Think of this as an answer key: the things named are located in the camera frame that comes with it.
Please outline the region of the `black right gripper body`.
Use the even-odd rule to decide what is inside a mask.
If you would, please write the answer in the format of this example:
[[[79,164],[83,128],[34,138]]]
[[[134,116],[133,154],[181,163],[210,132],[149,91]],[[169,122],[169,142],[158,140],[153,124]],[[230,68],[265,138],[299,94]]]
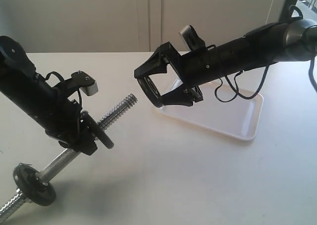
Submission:
[[[234,74],[238,76],[244,71],[264,68],[264,73],[256,92],[264,84],[268,68],[276,62],[282,51],[283,43],[280,35],[283,24],[272,23],[259,27],[235,40],[220,46],[210,45],[181,55],[170,43],[162,44],[159,49],[166,49],[164,58],[171,65],[182,84],[186,88],[193,103],[203,100],[200,86],[216,79]]]

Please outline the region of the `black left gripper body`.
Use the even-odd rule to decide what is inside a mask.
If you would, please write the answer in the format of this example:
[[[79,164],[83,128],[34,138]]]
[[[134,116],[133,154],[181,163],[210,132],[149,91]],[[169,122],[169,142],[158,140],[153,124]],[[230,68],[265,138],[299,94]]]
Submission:
[[[81,101],[68,99],[78,92],[80,85],[58,73],[59,83],[50,86],[46,78],[35,73],[29,77],[23,73],[7,74],[7,98],[38,123],[45,133],[59,141],[75,141],[80,134]]]

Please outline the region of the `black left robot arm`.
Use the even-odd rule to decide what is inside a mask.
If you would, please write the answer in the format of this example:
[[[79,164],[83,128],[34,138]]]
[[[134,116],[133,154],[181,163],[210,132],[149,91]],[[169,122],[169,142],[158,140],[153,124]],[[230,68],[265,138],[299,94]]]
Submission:
[[[87,96],[97,93],[97,83],[87,73],[77,71],[64,79],[52,71],[43,77],[17,41],[1,36],[0,91],[61,146],[86,155],[97,150],[81,118],[82,100],[69,100],[75,92],[83,91]]]

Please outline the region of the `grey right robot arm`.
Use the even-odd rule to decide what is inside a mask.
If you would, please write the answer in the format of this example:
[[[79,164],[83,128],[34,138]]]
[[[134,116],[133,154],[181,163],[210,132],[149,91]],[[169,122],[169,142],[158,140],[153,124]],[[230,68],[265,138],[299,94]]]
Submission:
[[[222,44],[207,46],[193,26],[185,26],[180,35],[188,47],[181,55],[167,42],[160,45],[150,58],[134,71],[145,95],[158,108],[181,105],[190,107],[203,100],[200,86],[229,75],[238,76],[245,71],[269,67],[278,62],[310,61],[317,55],[317,24],[305,19],[298,8],[289,7],[283,22],[261,26],[244,36]],[[161,94],[151,76],[165,74],[171,66],[181,85]]]

